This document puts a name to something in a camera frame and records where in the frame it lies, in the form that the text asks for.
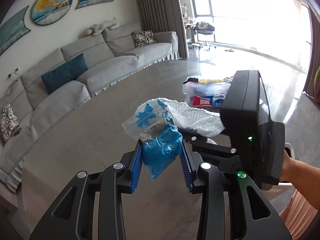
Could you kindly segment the person's right hand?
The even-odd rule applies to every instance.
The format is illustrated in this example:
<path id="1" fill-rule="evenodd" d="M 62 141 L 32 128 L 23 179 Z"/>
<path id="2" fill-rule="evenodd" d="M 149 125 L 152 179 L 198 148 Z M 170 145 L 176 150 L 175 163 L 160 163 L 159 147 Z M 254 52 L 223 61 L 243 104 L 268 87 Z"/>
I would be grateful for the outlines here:
<path id="1" fill-rule="evenodd" d="M 280 181 L 292 183 L 297 172 L 299 161 L 292 159 L 286 150 L 284 150 L 283 166 L 281 170 Z"/>

